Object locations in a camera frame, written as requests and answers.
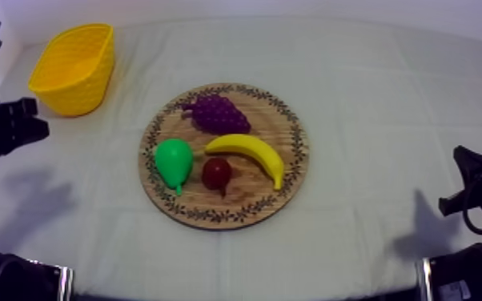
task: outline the black cable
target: black cable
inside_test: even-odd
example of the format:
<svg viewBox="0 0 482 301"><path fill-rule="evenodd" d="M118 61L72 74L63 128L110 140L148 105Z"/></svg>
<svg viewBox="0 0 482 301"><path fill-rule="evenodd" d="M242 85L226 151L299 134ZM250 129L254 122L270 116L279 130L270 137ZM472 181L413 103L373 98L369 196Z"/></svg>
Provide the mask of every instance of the black cable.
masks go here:
<svg viewBox="0 0 482 301"><path fill-rule="evenodd" d="M469 204L469 197L471 196L471 192L473 190L473 188L476 186L476 184L478 183L478 181L475 181L473 182L473 184L471 185L471 187L469 187L468 189L466 188L465 189L465 200L464 200L464 209L462 210L463 212L463 216L464 216L464 221L465 221L465 226L467 226L467 228L474 234L477 234L477 235L482 235L482 229L476 227L475 225L472 224L471 222L471 219L469 218L469 207L468 207L468 204Z"/></svg>

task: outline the round wooden tray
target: round wooden tray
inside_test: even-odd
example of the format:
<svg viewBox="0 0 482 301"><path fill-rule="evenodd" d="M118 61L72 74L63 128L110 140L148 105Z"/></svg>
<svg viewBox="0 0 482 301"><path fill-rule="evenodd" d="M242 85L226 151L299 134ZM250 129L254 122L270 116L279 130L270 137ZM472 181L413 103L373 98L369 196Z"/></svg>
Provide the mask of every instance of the round wooden tray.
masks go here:
<svg viewBox="0 0 482 301"><path fill-rule="evenodd" d="M283 188L273 191L273 182L251 159L222 155L232 167L232 178L223 198L201 183L202 166L211 156L204 147L217 136L196 130L181 106L200 95L228 97L252 125L250 134L275 148L284 161ZM194 166L183 193L168 189L155 167L158 143L168 138L187 141L194 153ZM299 119L271 93L238 83L201 86L170 101L147 127L139 148L140 180L151 201L166 215L191 227L228 230L258 223L280 210L296 193L308 167L308 141Z"/></svg>

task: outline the green pear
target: green pear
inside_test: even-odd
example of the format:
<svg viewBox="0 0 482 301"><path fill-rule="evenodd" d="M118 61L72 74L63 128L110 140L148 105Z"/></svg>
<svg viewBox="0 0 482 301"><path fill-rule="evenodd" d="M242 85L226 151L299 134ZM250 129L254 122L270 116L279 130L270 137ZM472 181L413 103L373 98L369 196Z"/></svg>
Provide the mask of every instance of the green pear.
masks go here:
<svg viewBox="0 0 482 301"><path fill-rule="evenodd" d="M181 195L181 186L192 170L192 150L182 139L164 140L155 151L155 165L170 189Z"/></svg>

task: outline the plastic banana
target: plastic banana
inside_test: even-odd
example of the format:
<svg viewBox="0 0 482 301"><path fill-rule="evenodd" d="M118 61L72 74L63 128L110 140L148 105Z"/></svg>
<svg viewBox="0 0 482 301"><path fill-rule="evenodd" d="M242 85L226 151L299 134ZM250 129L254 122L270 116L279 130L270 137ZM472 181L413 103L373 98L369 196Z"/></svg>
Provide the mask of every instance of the plastic banana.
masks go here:
<svg viewBox="0 0 482 301"><path fill-rule="evenodd" d="M206 153L240 153L254 158L271 176L276 191L282 188L284 162L269 144L249 134L226 134L206 145Z"/></svg>

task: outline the white table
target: white table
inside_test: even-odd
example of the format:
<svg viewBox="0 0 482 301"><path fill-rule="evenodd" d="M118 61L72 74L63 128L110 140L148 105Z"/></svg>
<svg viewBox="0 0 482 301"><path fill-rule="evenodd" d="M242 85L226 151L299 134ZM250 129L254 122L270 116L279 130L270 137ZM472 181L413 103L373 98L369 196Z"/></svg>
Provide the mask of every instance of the white table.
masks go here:
<svg viewBox="0 0 482 301"><path fill-rule="evenodd" d="M372 24L253 18L116 30L92 114L0 158L0 251L73 267L82 293L161 300L300 300L412 286L413 262L480 238L437 199L461 189L452 149L482 153L482 43ZM31 95L44 46L2 98ZM239 231L185 227L137 171L143 130L193 87L243 82L279 96L311 142L307 178L277 215ZM482 214L473 221L482 227Z"/></svg>

